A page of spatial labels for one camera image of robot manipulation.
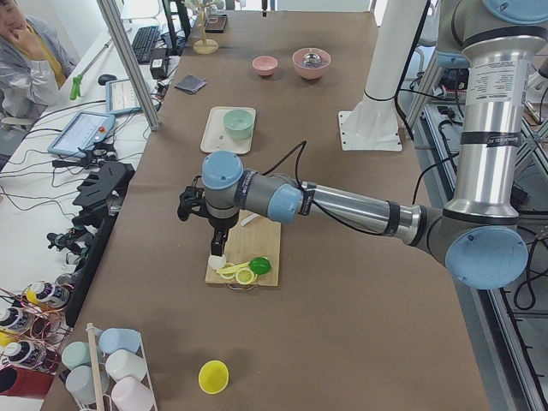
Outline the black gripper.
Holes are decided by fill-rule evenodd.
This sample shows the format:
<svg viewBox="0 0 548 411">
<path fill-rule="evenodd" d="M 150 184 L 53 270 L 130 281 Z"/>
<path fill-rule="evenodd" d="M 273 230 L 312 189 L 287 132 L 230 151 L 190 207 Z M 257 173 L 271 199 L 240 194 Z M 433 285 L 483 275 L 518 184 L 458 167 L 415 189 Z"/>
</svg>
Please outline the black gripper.
<svg viewBox="0 0 548 411">
<path fill-rule="evenodd" d="M 223 256 L 226 242 L 229 237 L 230 227 L 219 226 L 213 228 L 213 237 L 211 239 L 211 255 Z"/>
</svg>

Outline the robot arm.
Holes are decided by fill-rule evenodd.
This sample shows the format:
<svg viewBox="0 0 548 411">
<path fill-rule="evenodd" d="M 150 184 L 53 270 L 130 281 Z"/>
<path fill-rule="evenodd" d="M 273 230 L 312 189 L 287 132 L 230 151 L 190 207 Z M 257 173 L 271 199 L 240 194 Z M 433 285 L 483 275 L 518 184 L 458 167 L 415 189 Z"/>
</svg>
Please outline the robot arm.
<svg viewBox="0 0 548 411">
<path fill-rule="evenodd" d="M 290 223 L 323 214 L 366 235 L 401 239 L 429 253 L 476 289 L 498 289 L 525 270 L 528 250 L 510 203 L 529 66 L 547 42 L 544 1 L 444 1 L 435 55 L 469 69 L 452 199 L 442 208 L 404 206 L 246 169 L 233 152 L 209 154 L 202 186 L 180 197 L 179 218 L 196 214 L 214 228 L 222 255 L 242 210 Z"/>
</svg>

